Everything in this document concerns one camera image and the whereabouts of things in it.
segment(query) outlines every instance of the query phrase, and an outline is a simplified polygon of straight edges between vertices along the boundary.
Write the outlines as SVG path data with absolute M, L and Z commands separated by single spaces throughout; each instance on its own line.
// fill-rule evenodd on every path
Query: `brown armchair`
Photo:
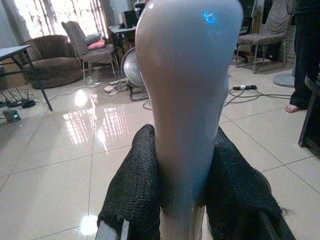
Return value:
M 31 45 L 27 51 L 35 71 L 24 73 L 24 77 L 34 89 L 40 88 L 34 78 L 41 81 L 44 88 L 70 84 L 82 78 L 81 64 L 76 59 L 67 36 L 41 36 L 28 40 L 22 45 Z M 23 54 L 19 56 L 19 59 L 24 68 L 30 68 Z

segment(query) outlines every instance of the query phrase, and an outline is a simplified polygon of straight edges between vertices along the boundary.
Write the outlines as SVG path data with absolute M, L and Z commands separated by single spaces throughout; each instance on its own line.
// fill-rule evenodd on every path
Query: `gray chair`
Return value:
M 86 43 L 86 36 L 77 22 L 67 21 L 62 22 L 61 24 L 71 40 L 71 44 L 77 57 L 82 61 L 83 78 L 86 84 L 85 63 L 88 63 L 90 76 L 92 76 L 92 63 L 111 64 L 113 75 L 117 78 L 113 64 L 114 46 L 112 44 L 107 44 L 100 49 L 89 50 Z
M 292 19 L 292 16 L 289 14 L 289 9 L 292 8 L 292 5 L 293 0 L 275 0 L 267 17 L 266 23 L 261 29 L 261 32 L 239 36 L 237 41 L 235 57 L 235 63 L 237 67 L 244 66 L 243 64 L 238 65 L 240 45 L 254 46 L 252 71 L 255 74 L 257 73 L 256 63 L 258 46 L 262 46 L 262 54 L 264 61 L 266 52 L 265 46 L 281 42 L 284 47 L 284 57 L 282 63 L 283 66 L 286 65 L 286 36 Z

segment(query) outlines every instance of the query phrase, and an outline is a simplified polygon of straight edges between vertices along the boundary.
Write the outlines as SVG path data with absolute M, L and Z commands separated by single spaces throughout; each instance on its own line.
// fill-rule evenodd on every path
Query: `chair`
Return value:
M 34 81 L 37 78 L 43 88 L 53 88 L 78 81 L 82 77 L 79 61 L 76 59 L 68 37 L 48 35 L 30 39 L 22 45 L 31 45 L 27 49 L 35 71 L 23 74 L 34 89 L 40 86 Z M 30 69 L 28 60 L 19 54 L 19 61 L 25 69 Z
M 265 60 L 265 46 L 271 44 L 281 43 L 284 46 L 283 66 L 286 65 L 286 35 L 288 32 L 289 24 L 291 23 L 292 16 L 288 13 L 288 9 L 292 6 L 293 0 L 275 0 L 265 25 L 262 27 L 260 33 L 241 35 L 237 41 L 235 63 L 237 67 L 240 45 L 254 46 L 253 57 L 253 73 L 257 73 L 257 52 L 258 46 L 262 46 L 263 61 Z
M 113 64 L 114 46 L 112 44 L 107 44 L 100 49 L 89 50 L 86 43 L 86 36 L 77 22 L 67 21 L 61 24 L 69 36 L 77 56 L 82 61 L 83 79 L 86 84 L 85 63 L 88 63 L 90 76 L 92 75 L 92 63 L 111 64 L 114 78 L 117 78 Z

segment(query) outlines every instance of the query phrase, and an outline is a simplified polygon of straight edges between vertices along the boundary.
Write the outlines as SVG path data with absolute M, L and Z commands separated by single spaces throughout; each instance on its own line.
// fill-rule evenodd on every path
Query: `blue light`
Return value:
M 210 14 L 204 14 L 204 19 L 208 24 L 213 24 L 216 21 L 216 17 L 210 13 Z

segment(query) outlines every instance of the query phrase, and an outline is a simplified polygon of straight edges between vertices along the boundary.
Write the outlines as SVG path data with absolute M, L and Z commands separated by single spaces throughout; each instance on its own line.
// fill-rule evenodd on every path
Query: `curtain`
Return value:
M 46 35 L 66 35 L 61 22 L 76 21 L 84 34 L 108 38 L 101 0 L 2 0 L 11 29 L 21 44 Z

